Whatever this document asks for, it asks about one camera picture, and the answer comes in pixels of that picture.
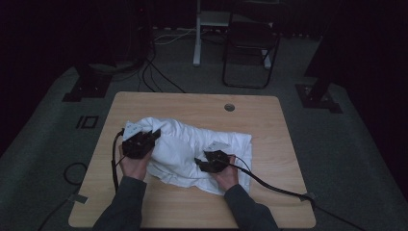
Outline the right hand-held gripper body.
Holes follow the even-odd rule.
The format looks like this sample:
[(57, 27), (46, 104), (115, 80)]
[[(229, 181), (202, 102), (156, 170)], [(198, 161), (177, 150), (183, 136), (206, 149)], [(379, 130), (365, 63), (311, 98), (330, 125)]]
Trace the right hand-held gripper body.
[(207, 148), (204, 149), (205, 161), (208, 162), (208, 173), (218, 173), (223, 171), (229, 165), (229, 157), (223, 152), (223, 149), (229, 147), (229, 144), (213, 141)]

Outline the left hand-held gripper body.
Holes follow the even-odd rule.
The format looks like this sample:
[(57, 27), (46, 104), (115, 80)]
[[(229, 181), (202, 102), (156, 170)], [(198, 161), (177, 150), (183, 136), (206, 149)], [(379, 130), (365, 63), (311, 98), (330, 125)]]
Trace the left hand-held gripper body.
[(151, 132), (145, 132), (141, 125), (127, 121), (122, 141), (124, 156), (142, 159), (155, 146), (155, 141), (150, 139)]

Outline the white pleated skirt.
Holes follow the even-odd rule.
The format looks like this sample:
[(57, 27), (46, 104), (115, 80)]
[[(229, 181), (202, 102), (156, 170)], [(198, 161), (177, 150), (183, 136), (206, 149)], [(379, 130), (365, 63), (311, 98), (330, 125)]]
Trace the white pleated skirt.
[(137, 122), (127, 121), (123, 139), (132, 138), (138, 132), (161, 131), (155, 140), (149, 174), (166, 184), (183, 188), (197, 187), (201, 191), (224, 195), (216, 180), (202, 171), (194, 159), (205, 161), (206, 151), (223, 151), (243, 160), (239, 167), (252, 160), (252, 136), (237, 132), (219, 132), (190, 126), (173, 118), (146, 117)]

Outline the person's right hand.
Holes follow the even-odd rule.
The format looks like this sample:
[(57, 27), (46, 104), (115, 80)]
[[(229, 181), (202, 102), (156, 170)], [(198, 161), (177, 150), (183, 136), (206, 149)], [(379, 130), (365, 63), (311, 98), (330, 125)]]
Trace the person's right hand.
[(239, 184), (238, 170), (235, 168), (236, 156), (229, 156), (230, 166), (226, 167), (223, 171), (218, 173), (212, 173), (212, 177), (216, 180), (218, 186), (227, 192), (232, 187)]

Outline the person's left hand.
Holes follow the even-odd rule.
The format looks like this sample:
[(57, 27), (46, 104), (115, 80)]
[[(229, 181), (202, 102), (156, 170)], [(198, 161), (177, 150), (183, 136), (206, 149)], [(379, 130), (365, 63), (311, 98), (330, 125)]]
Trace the person's left hand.
[(126, 177), (131, 177), (143, 181), (147, 173), (147, 166), (150, 161), (152, 151), (149, 151), (142, 159), (131, 159), (124, 156), (122, 146), (120, 146), (119, 155), (119, 165), (122, 174)]

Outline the black stand base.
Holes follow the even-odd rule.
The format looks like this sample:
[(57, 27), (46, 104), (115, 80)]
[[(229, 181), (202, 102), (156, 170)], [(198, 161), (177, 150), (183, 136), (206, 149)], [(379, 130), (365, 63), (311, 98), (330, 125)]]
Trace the black stand base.
[(335, 41), (336, 22), (330, 21), (320, 45), (306, 69), (306, 76), (316, 77), (313, 85), (296, 84), (295, 89), (304, 108), (325, 109), (332, 114), (341, 114), (340, 104), (335, 102), (329, 92), (330, 85), (338, 77), (335, 52), (331, 47)]
[(100, 74), (88, 64), (74, 66), (79, 78), (63, 102), (80, 102), (83, 98), (104, 98), (113, 76)]

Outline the dark equipment tower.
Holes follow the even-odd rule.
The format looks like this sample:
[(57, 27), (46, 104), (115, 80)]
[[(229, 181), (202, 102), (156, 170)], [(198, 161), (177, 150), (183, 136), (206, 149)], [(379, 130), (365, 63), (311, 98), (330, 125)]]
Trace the dark equipment tower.
[(129, 21), (129, 44), (126, 58), (132, 68), (140, 68), (152, 48), (153, 6), (150, 0), (126, 0)]

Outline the black folding chair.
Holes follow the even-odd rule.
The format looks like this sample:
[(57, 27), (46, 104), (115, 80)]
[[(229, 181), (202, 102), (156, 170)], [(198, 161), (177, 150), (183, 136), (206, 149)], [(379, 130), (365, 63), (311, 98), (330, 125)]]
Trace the black folding chair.
[[(279, 0), (237, 0), (231, 8), (223, 48), (222, 83), (227, 87), (264, 89), (271, 81), (273, 66), (282, 32), (291, 16), (291, 9)], [(272, 54), (268, 77), (260, 86), (234, 84), (227, 81), (229, 48), (259, 50), (261, 64)]]

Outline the white desk frame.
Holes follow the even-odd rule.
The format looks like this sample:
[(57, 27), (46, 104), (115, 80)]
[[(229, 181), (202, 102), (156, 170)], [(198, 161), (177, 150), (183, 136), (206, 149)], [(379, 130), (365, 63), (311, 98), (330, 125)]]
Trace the white desk frame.
[(217, 11), (203, 11), (201, 9), (201, 0), (196, 0), (195, 16), (195, 45), (192, 57), (192, 65), (201, 64), (201, 29), (203, 26), (226, 28), (229, 21), (229, 13)]

